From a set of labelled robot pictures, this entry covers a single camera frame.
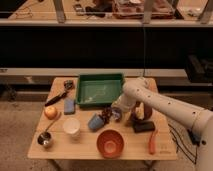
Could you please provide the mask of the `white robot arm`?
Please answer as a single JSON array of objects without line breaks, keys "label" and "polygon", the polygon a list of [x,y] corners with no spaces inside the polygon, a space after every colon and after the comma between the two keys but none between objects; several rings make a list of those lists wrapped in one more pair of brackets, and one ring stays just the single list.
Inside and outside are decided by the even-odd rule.
[{"label": "white robot arm", "polygon": [[114,104],[126,113],[142,102],[191,130],[200,138],[196,171],[213,171],[213,111],[153,92],[148,85],[144,77],[125,82]]}]

